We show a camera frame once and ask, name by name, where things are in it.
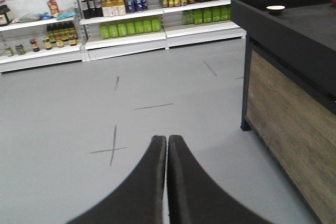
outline store shelf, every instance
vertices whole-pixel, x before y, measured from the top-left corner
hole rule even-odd
[[[80,25],[89,25],[89,24],[97,24],[102,22],[109,22],[114,20],[122,20],[128,18],[139,18],[139,17],[148,17],[154,15],[163,14],[163,9],[159,5],[150,5],[148,6],[148,10],[145,10],[140,13],[128,13],[122,16],[115,16],[115,17],[97,17],[97,18],[90,18],[90,19],[82,19],[79,24]]]
[[[9,24],[8,26],[0,27],[0,31],[8,31],[8,30],[20,29],[20,28],[32,27],[32,26],[42,26],[42,25],[72,21],[72,20],[73,20],[73,17],[60,19],[60,20],[57,20],[55,18],[51,18],[51,19],[46,19],[46,20],[38,20],[38,21],[34,21],[34,22],[14,23],[14,24]]]
[[[234,28],[239,28],[239,26],[231,22],[230,20],[225,20],[219,22],[203,23],[199,25],[190,24],[190,25],[174,26],[174,24],[170,24],[169,26],[167,25],[165,26],[164,31],[166,33],[167,38],[172,38],[192,34],[208,33],[212,31],[228,30]]]
[[[76,46],[64,46],[62,48],[53,48],[52,50],[41,49],[39,52],[28,51],[24,55],[14,55],[11,57],[8,56],[1,56],[0,57],[0,65],[4,63],[16,62],[16,61],[23,61],[23,60],[31,60],[42,58],[45,56],[51,55],[59,55],[59,54],[67,54],[70,52],[76,52],[80,50],[81,43],[78,43]]]
[[[139,34],[133,36],[125,36],[111,39],[101,39],[100,37],[91,36],[85,44],[85,50],[114,47],[120,45],[136,44],[147,41],[155,41],[166,39],[164,31],[158,31],[155,33]]]

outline floor marking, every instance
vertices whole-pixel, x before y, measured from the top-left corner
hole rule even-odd
[[[216,72],[208,65],[208,63],[205,62],[205,60],[203,60],[204,64],[206,64],[206,66],[208,67],[208,69],[211,71],[211,73],[214,75],[214,76],[217,76]]]
[[[156,107],[162,107],[162,106],[167,106],[167,105],[172,105],[173,103],[168,103],[168,104],[163,104],[163,105],[156,105],[156,106],[149,106],[149,107],[143,107],[143,108],[137,108],[133,110],[142,110],[142,109],[149,109],[149,108],[156,108]]]

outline yellow bottle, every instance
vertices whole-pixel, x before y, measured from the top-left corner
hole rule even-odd
[[[118,0],[119,15],[126,15],[126,8],[124,0]]]

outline juice bottle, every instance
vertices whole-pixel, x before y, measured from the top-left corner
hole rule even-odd
[[[120,37],[127,36],[127,27],[124,22],[118,22],[117,27],[118,27],[118,34]]]
[[[134,25],[134,22],[131,19],[126,21],[126,28],[127,28],[127,35],[136,34],[135,25]]]
[[[220,21],[220,11],[218,6],[212,8],[212,22]]]
[[[212,12],[210,8],[203,9],[203,22],[204,23],[212,22]]]
[[[117,28],[117,25],[115,23],[109,24],[109,36],[110,36],[110,38],[119,37],[118,28]]]
[[[194,11],[194,17],[195,17],[195,24],[202,24],[203,23],[203,12],[200,9],[196,9]]]
[[[124,0],[118,0],[119,15],[126,15],[126,8]]]
[[[145,33],[152,32],[152,22],[149,18],[144,19],[142,24],[143,24],[143,30]]]
[[[118,0],[112,0],[113,16],[119,16]]]
[[[161,31],[162,25],[161,25],[161,19],[160,17],[155,17],[152,19],[152,30],[153,31]]]
[[[142,20],[141,19],[136,19],[135,22],[135,32],[136,34],[143,34],[144,33],[144,29],[143,29],[143,24],[142,24]]]

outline green bottle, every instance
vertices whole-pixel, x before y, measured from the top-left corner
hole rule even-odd
[[[120,37],[127,36],[127,27],[124,22],[118,23],[118,34]]]
[[[210,8],[203,9],[203,22],[204,23],[212,22],[212,12]]]
[[[194,17],[195,17],[195,24],[202,24],[203,23],[203,12],[200,9],[196,9],[194,11]]]
[[[152,19],[152,30],[161,31],[161,29],[162,29],[161,19],[159,17]]]
[[[127,20],[126,22],[127,34],[134,35],[135,34],[135,25],[134,22],[131,20]]]
[[[115,23],[112,23],[109,25],[109,36],[110,38],[118,38],[119,34],[118,34],[118,28],[117,25]]]
[[[220,21],[220,11],[217,6],[212,8],[212,22]]]
[[[135,32],[136,34],[143,34],[144,30],[143,30],[143,24],[142,24],[142,20],[137,19],[135,22]]]
[[[152,32],[152,22],[150,19],[146,18],[143,20],[143,30],[145,33]]]
[[[102,39],[108,39],[109,36],[109,28],[107,25],[100,25],[100,36]]]

